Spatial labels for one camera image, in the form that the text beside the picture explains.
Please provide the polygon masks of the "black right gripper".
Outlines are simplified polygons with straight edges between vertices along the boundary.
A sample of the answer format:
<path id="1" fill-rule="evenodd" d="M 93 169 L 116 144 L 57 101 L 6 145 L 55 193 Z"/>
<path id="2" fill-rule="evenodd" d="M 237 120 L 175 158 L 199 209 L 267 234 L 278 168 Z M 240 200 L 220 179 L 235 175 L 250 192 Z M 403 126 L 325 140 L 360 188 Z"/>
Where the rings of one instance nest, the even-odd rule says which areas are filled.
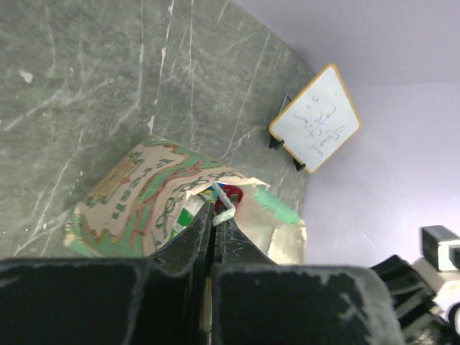
<path id="1" fill-rule="evenodd" d="M 393 255 L 372 267 L 386 284 L 406 344 L 458 344 L 459 303 L 441 317 L 438 291 L 414 266 Z"/>

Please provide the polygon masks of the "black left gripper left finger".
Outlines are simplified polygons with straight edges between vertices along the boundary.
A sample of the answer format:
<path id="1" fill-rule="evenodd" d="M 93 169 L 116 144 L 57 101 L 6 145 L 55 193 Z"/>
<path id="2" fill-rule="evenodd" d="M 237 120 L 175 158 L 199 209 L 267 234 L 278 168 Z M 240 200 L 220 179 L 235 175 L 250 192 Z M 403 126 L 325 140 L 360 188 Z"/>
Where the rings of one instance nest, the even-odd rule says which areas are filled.
<path id="1" fill-rule="evenodd" d="M 211 205 L 148 257 L 1 262 L 3 344 L 207 344 Z"/>

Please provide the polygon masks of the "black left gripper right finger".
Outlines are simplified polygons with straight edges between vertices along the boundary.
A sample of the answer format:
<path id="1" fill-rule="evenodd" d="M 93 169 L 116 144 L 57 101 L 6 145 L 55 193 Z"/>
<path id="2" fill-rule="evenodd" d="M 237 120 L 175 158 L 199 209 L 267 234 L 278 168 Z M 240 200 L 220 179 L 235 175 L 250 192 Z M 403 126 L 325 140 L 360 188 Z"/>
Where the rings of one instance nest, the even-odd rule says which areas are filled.
<path id="1" fill-rule="evenodd" d="M 213 344 L 404 344 L 367 267 L 278 265 L 236 226 L 216 227 Z"/>

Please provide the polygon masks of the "green printed paper bag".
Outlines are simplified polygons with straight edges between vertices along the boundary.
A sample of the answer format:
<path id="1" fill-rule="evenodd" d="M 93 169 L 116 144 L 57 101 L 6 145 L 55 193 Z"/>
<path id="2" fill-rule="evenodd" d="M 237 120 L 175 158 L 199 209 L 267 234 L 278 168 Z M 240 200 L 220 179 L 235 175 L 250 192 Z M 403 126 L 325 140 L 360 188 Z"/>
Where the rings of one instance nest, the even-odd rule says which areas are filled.
<path id="1" fill-rule="evenodd" d="M 238 209 L 219 183 L 243 190 Z M 220 224 L 235 221 L 279 265 L 304 263 L 304 221 L 265 182 L 156 136 L 139 143 L 77 204 L 64 244 L 89 257 L 153 254 L 172 240 L 185 202 L 207 188 L 223 202 L 216 213 Z"/>

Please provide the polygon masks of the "green Fox's candy packet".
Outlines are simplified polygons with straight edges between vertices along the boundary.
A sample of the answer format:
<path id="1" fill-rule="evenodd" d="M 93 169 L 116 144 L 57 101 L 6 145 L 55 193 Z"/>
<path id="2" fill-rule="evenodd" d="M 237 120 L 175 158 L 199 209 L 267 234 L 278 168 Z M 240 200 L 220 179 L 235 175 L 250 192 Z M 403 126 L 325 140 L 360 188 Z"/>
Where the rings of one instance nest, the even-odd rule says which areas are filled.
<path id="1" fill-rule="evenodd" d="M 192 195 L 180 212 L 177 221 L 174 223 L 169 239 L 173 239 L 180 232 L 186 229 L 205 203 L 215 203 L 216 193 L 213 188 L 207 188 L 198 194 Z"/>

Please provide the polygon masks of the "purple Fox's candy packet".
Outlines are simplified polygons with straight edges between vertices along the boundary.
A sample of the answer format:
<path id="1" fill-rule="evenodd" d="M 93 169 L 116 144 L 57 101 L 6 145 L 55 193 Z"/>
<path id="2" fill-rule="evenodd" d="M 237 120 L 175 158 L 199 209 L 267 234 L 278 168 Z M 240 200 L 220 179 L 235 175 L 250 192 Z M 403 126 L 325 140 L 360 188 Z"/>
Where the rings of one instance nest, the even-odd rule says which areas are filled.
<path id="1" fill-rule="evenodd" d="M 239 204 L 244 196 L 243 190 L 240 187 L 237 187 L 235 185 L 227 185 L 223 183 L 219 183 L 218 186 L 226 194 L 226 196 L 229 198 L 229 200 L 235 206 L 235 208 L 238 209 Z M 223 210 L 223 202 L 221 201 L 219 197 L 217 197 L 214 211 L 215 213 L 219 213 L 222 210 Z"/>

